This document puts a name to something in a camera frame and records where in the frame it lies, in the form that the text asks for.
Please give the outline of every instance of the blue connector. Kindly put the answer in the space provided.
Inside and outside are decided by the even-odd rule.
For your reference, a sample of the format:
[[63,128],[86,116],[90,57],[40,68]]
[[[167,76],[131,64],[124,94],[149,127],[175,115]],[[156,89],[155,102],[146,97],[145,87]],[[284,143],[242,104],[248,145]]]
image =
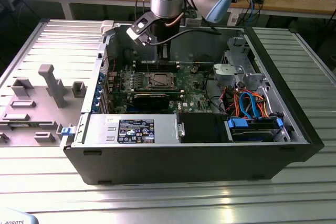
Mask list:
[[76,127],[63,127],[61,131],[62,136],[73,136],[76,133]]
[[99,111],[99,107],[97,105],[93,104],[92,107],[91,107],[91,112],[92,113],[98,113],[98,111]]
[[96,90],[97,90],[97,91],[101,91],[102,89],[103,89],[103,87],[102,87],[101,85],[97,85],[97,86],[96,86]]
[[104,80],[105,80],[105,74],[99,72],[98,81],[104,81]]
[[101,96],[101,93],[98,90],[96,90],[94,94],[95,94],[94,95],[95,97],[100,97]]
[[99,103],[99,100],[98,100],[97,97],[95,97],[95,98],[93,99],[93,104],[98,104],[98,103]]
[[280,128],[282,128],[284,126],[283,125],[284,123],[283,123],[282,119],[280,119],[280,118],[277,119],[277,123],[278,123]]
[[248,123],[244,118],[230,118],[228,121],[229,128],[233,127],[248,127]]

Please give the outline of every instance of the warning label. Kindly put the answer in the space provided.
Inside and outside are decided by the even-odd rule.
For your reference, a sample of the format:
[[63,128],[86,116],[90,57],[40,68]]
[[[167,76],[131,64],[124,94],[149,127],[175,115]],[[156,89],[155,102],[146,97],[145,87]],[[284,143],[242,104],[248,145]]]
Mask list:
[[119,120],[118,143],[154,143],[154,120]]

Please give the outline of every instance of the gray plastic part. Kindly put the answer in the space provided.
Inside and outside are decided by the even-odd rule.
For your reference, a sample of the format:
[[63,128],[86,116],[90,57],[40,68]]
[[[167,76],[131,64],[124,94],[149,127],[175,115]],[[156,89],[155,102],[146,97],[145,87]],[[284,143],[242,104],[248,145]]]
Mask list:
[[85,84],[84,82],[82,81],[75,81],[73,84],[72,84],[72,92],[73,92],[73,96],[75,98],[83,98],[85,97],[85,94],[86,94],[86,87],[85,87]]
[[42,130],[56,130],[58,128],[56,121],[51,123],[40,123],[39,126]]
[[10,103],[12,108],[33,108],[36,103],[31,100],[12,101]]
[[58,82],[54,77],[53,71],[53,65],[42,64],[38,69],[38,74],[45,79],[49,88],[49,93],[54,98],[57,107],[64,108],[66,106],[66,102],[63,98],[64,86],[62,84],[62,87],[59,87]]
[[[62,80],[61,79],[56,79],[56,81],[57,81],[57,86],[58,86],[59,90],[62,91],[62,95],[65,95],[66,92],[67,92],[67,89],[64,87]],[[48,87],[46,87],[46,90],[47,90],[49,96],[52,97],[53,95],[50,93]]]
[[8,121],[28,121],[29,120],[28,114],[5,114],[2,117],[2,120]]
[[8,140],[9,140],[9,137],[5,133],[0,132],[0,142],[7,143]]
[[33,89],[34,87],[31,85],[28,79],[16,79],[12,85],[12,90],[18,97],[18,99],[29,99],[29,95],[26,89]]
[[[62,124],[67,127],[69,124],[77,125],[80,118],[80,111],[83,105],[84,98],[74,98],[71,86],[67,86],[64,99],[67,101],[67,106],[59,109],[55,104],[53,97],[50,97],[46,87],[36,86],[33,89],[27,89],[31,100],[34,100],[36,106],[34,108],[12,108],[8,105],[3,113],[5,114],[26,114],[28,113],[30,119],[27,123],[34,124],[34,122],[53,122],[56,121],[58,125]],[[18,98],[14,95],[12,101],[17,101]],[[35,132],[51,132],[55,138],[55,142],[38,143],[35,141]],[[0,121],[0,132],[4,132],[9,136],[10,141],[8,146],[59,146],[61,137],[55,130],[43,130],[40,126],[27,127],[26,123],[14,124],[9,121]]]
[[56,129],[56,135],[59,137],[59,139],[61,140],[62,139],[62,129],[63,129],[63,125],[62,124],[59,124],[57,129]]
[[10,208],[0,208],[0,223],[2,224],[38,224],[35,216]]
[[12,127],[8,123],[0,123],[0,130],[1,131],[12,131]]
[[38,143],[54,142],[55,138],[51,132],[35,132],[35,140]]

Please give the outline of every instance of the blue cable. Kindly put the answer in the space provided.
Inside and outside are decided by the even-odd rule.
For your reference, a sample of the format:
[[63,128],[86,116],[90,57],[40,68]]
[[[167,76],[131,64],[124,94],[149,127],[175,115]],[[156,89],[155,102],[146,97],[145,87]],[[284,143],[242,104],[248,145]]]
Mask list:
[[251,104],[252,104],[252,110],[253,110],[253,114],[256,118],[260,118],[260,114],[259,114],[259,111],[257,110],[257,106],[256,106],[256,100],[254,100],[254,97],[251,93],[247,93],[247,92],[244,92],[240,95],[240,99],[239,99],[239,106],[240,106],[240,110],[244,113],[244,115],[246,115],[249,119],[252,119],[252,116],[250,116],[244,109],[244,105],[243,105],[243,96],[245,95],[249,95],[250,98],[251,98]]
[[248,21],[247,21],[246,25],[248,25],[251,22],[251,19],[253,17],[254,3],[253,3],[253,0],[250,0],[250,1],[251,1],[251,14],[250,14],[250,17],[248,18]]

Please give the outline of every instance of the metal bracket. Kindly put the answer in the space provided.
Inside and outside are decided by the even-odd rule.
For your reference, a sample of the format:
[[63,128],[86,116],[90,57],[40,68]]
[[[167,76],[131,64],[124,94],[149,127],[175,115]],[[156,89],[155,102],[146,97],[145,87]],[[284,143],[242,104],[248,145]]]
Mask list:
[[242,8],[231,9],[231,13],[227,21],[227,26],[236,26],[239,14],[241,14],[242,12],[243,12]]
[[150,43],[152,38],[150,34],[147,33],[147,29],[157,20],[159,17],[156,17],[152,12],[147,12],[142,15],[130,28],[127,29],[126,33],[136,41],[139,41],[145,46]]

